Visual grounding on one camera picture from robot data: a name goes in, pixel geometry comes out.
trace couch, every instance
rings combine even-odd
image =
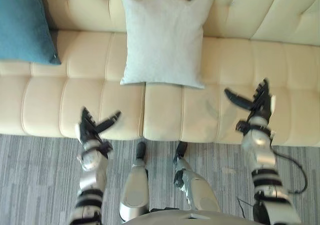
[[[0,133],[74,138],[86,106],[96,120],[122,111],[106,139],[239,144],[235,125],[248,112],[224,89],[251,97],[267,77],[276,95],[274,144],[320,146],[320,0],[214,0],[203,26],[205,89],[120,85],[121,0],[43,3],[62,64],[0,60]]]

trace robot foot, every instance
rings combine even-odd
[[[144,159],[146,155],[146,144],[141,141],[136,145],[135,159]]]
[[[185,141],[180,141],[178,147],[175,150],[175,156],[173,163],[177,165],[177,158],[183,158],[188,147],[188,143]]]

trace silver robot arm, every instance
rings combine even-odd
[[[82,166],[77,201],[69,218],[69,225],[101,225],[101,206],[107,183],[108,153],[111,144],[103,142],[99,133],[112,126],[119,118],[118,111],[99,125],[93,121],[86,108],[81,122],[76,126],[78,140],[84,152],[77,156]]]
[[[236,130],[243,133],[242,148],[254,183],[253,217],[265,225],[300,225],[299,215],[283,187],[271,149],[272,132],[268,128],[272,115],[272,97],[266,79],[259,84],[251,101],[229,89],[225,94],[235,105],[249,110],[247,121],[240,120]]]

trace black cable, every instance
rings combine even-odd
[[[293,159],[292,157],[290,156],[287,156],[287,155],[284,155],[282,153],[279,153],[277,151],[275,151],[271,145],[270,145],[270,149],[271,151],[274,153],[274,155],[276,155],[277,157],[279,158],[283,158],[283,159],[287,159],[289,161],[291,161],[292,163],[294,163],[295,165],[297,165],[297,167],[300,169],[300,171],[302,172],[303,174],[303,177],[304,177],[304,187],[300,190],[289,190],[288,189],[288,193],[289,194],[293,194],[293,195],[298,195],[298,194],[302,194],[304,191],[306,191],[307,187],[308,187],[308,177],[307,177],[307,174],[306,174],[306,171],[303,169],[302,165],[295,159]]]
[[[250,203],[248,203],[248,202],[246,202],[246,201],[243,201],[243,200],[240,199],[238,196],[236,197],[236,199],[238,200],[239,206],[240,206],[240,208],[241,208],[242,216],[243,216],[243,218],[245,219],[245,218],[246,218],[246,216],[245,216],[245,211],[244,211],[244,208],[241,206],[240,201],[243,202],[244,204],[247,204],[247,205],[251,206],[251,207],[253,207],[253,205],[251,205]]]

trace striped carpet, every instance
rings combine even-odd
[[[109,156],[102,210],[104,225],[121,224],[119,200],[137,141],[111,143],[114,151]],[[150,208],[188,209],[184,195],[173,186],[172,159],[177,142],[146,143]],[[76,155],[81,150],[78,141],[70,138],[0,134],[0,223],[66,224],[76,201],[81,174]],[[309,187],[304,194],[293,197],[293,202],[306,225],[320,224],[320,148],[277,147],[276,150],[298,159],[306,169]],[[212,185],[224,213],[242,215],[236,196],[254,202],[251,176],[239,145],[191,143],[186,159]],[[287,187],[303,186],[301,173],[292,164],[279,160],[278,168]],[[243,208],[252,220],[252,208],[245,204]]]

